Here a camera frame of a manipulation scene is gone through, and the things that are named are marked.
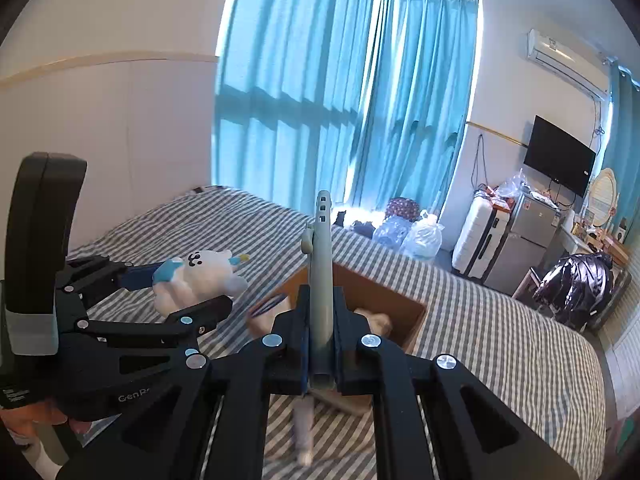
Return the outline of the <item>person left hand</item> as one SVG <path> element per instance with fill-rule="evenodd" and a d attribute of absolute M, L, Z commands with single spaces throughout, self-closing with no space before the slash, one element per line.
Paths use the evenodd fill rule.
<path fill-rule="evenodd" d="M 85 434 L 92 426 L 91 422 L 67 417 L 51 400 L 1 410 L 1 419 L 6 428 L 25 438 L 36 436 L 37 425 L 56 426 L 68 422 L 75 434 Z"/>

